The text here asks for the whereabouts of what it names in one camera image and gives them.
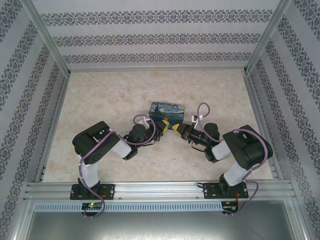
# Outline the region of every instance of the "box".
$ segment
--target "box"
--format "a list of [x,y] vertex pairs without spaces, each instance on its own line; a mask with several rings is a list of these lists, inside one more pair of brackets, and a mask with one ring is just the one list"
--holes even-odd
[[181,124],[184,121],[185,107],[182,105],[153,102],[150,107],[149,116],[154,121],[166,120],[170,123],[169,129],[173,125]]

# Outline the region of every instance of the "patterned wallpaper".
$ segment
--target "patterned wallpaper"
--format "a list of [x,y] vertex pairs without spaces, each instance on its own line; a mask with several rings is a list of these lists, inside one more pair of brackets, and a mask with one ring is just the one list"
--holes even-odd
[[65,81],[18,0],[0,1],[0,240],[33,182]]
[[279,0],[35,0],[71,70],[245,67]]
[[251,73],[311,239],[320,239],[319,13],[315,0],[292,1]]

